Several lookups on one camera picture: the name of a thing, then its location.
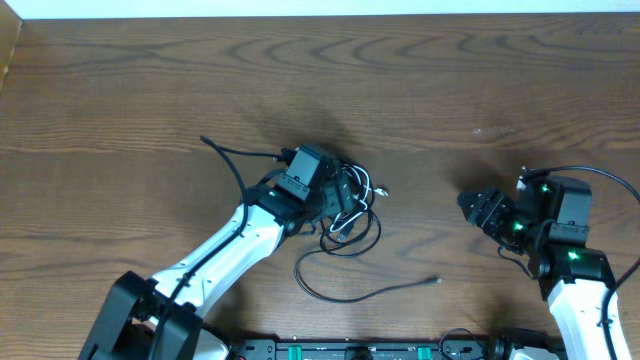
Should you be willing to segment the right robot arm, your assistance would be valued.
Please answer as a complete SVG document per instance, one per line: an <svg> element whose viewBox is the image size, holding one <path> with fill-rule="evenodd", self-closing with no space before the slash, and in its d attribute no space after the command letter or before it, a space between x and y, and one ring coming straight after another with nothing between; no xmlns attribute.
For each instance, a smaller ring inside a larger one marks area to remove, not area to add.
<svg viewBox="0 0 640 360"><path fill-rule="evenodd" d="M539 284L568 359L628 359L618 311L619 287L606 255L587 247L592 191L560 169L526 169L512 199L497 188L457 197L467 222L499 251L525 255L525 274Z"/></svg>

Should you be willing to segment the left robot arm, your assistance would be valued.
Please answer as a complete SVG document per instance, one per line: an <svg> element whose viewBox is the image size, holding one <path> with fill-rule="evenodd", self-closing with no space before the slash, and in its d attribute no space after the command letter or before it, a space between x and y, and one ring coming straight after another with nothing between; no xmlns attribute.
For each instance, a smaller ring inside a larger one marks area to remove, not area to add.
<svg viewBox="0 0 640 360"><path fill-rule="evenodd" d="M191 254L145 279L112 285L80 351L82 359L223 359L227 346L203 328L220 297L306 224L353 208L346 163L313 145L283 152L286 167L242 186L230 220Z"/></svg>

